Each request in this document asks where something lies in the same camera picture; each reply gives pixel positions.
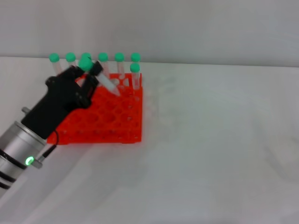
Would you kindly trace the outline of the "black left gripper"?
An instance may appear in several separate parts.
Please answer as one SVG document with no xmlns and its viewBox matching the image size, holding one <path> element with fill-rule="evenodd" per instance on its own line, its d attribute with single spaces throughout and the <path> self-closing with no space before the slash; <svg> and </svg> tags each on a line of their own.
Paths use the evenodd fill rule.
<svg viewBox="0 0 299 224">
<path fill-rule="evenodd" d="M 84 74 L 78 66 L 70 66 L 60 76 L 48 78 L 47 93 L 21 123 L 42 139 L 47 139 L 72 111 L 91 106 L 91 98 L 99 84 L 97 76 L 102 71 L 99 62 L 93 63 L 82 86 L 75 81 Z"/>
</svg>

